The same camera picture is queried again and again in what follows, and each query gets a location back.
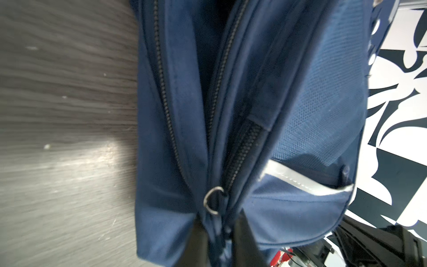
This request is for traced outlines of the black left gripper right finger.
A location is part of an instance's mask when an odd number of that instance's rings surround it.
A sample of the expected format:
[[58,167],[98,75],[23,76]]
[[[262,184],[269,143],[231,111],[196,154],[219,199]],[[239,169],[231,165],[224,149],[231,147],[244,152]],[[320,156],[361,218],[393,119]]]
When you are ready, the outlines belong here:
[[267,263],[256,244],[247,217],[243,210],[236,219],[232,231],[232,266],[267,266]]

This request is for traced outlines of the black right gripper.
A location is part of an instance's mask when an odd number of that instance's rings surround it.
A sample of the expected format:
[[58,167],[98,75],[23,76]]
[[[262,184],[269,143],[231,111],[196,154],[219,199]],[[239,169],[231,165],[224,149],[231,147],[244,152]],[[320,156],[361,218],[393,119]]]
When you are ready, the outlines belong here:
[[373,228],[346,216],[329,237],[293,248],[291,267],[425,267],[421,240],[401,225]]

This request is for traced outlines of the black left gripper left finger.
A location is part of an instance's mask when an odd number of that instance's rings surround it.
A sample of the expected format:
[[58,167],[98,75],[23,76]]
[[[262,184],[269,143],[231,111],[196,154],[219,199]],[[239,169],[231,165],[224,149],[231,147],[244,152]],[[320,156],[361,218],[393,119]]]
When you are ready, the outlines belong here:
[[209,237],[200,218],[196,218],[185,249],[175,267],[210,267]]

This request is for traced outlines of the navy blue backpack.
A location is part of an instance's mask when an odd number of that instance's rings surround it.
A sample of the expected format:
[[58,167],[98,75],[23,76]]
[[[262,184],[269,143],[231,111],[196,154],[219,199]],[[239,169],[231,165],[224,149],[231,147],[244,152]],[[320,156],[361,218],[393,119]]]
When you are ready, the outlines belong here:
[[136,253],[174,267],[196,218],[232,266],[243,210],[266,263],[333,231],[368,78],[398,1],[131,1],[139,28]]

